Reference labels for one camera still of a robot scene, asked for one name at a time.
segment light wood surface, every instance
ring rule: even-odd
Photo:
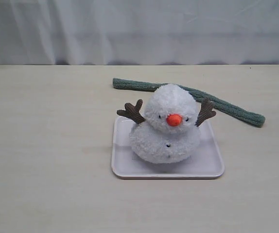
[[[120,180],[116,110],[152,93],[114,77],[198,88],[266,122],[217,112],[217,180]],[[279,232],[279,66],[0,66],[0,233],[88,232]]]

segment brown antler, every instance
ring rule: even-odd
[[[213,107],[214,104],[208,99],[208,97],[205,97],[201,103],[201,110],[196,121],[197,127],[199,127],[206,119],[216,115],[216,112],[212,111]]]
[[[143,118],[140,114],[140,108],[142,105],[143,105],[143,100],[138,100],[135,106],[133,106],[130,103],[126,103],[124,105],[125,110],[118,110],[117,114],[129,118],[137,124],[140,124],[145,121],[145,118]]]

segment orange carrot nose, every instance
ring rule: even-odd
[[[178,126],[182,122],[182,116],[179,114],[172,114],[168,115],[167,117],[167,123],[170,126]]]

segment white curtain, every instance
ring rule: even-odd
[[[279,64],[279,0],[0,0],[0,64]]]

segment tray rim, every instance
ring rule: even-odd
[[[115,168],[115,159],[116,159],[116,138],[117,138],[117,134],[116,134],[116,131],[117,131],[117,125],[118,125],[118,121],[120,119],[125,119],[125,121],[132,121],[126,117],[122,117],[122,116],[118,116],[116,117],[115,119],[115,123],[114,123],[114,131],[113,131],[113,140],[112,140],[112,152],[111,152],[111,169],[113,171],[113,173],[118,176],[119,178],[123,178],[123,179],[134,179],[134,178],[159,178],[159,179],[162,179],[162,178],[166,178],[166,179],[208,179],[208,180],[214,180],[214,179],[217,179],[219,177],[221,177],[224,172],[225,172],[225,164],[224,164],[224,161],[222,159],[222,155],[220,153],[220,149],[219,149],[219,146],[217,144],[217,141],[216,141],[216,138],[215,138],[215,134],[214,134],[214,131],[213,131],[213,128],[212,128],[212,125],[211,125],[211,122],[209,119],[207,119],[204,123],[206,123],[209,127],[209,130],[212,134],[212,137],[213,137],[213,141],[214,141],[214,145],[216,147],[216,150],[217,150],[217,154],[218,154],[218,159],[221,163],[221,170],[216,173],[216,174],[212,174],[212,175],[189,175],[189,174],[177,174],[177,173],[172,173],[172,174],[159,174],[159,173],[154,173],[154,174],[121,174],[119,171],[117,171],[117,169]]]

